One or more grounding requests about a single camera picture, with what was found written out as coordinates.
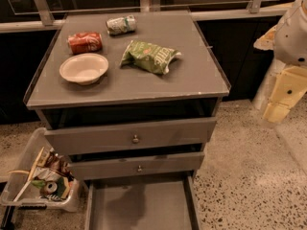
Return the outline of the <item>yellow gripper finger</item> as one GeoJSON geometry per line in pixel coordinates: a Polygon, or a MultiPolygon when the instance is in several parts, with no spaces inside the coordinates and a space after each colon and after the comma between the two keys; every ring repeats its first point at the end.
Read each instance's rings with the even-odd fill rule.
{"type": "Polygon", "coordinates": [[[277,76],[263,118],[280,123],[307,92],[307,68],[290,66],[277,76]]]}
{"type": "Polygon", "coordinates": [[[268,51],[273,49],[274,36],[276,27],[273,26],[267,30],[262,36],[256,39],[253,47],[258,50],[268,51]]]}

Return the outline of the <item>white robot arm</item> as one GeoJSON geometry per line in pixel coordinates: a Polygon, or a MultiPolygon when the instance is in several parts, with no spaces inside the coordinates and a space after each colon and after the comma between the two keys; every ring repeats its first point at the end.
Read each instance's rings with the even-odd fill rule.
{"type": "Polygon", "coordinates": [[[307,91],[307,0],[295,0],[278,23],[253,44],[259,50],[273,50],[285,64],[275,84],[263,118],[280,123],[307,91]]]}

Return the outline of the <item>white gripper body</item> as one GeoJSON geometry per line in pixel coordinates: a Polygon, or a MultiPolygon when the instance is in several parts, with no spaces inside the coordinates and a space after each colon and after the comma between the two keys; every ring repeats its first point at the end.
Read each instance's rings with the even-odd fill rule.
{"type": "Polygon", "coordinates": [[[307,66],[307,14],[302,3],[291,7],[277,23],[273,50],[286,64],[307,66]]]}

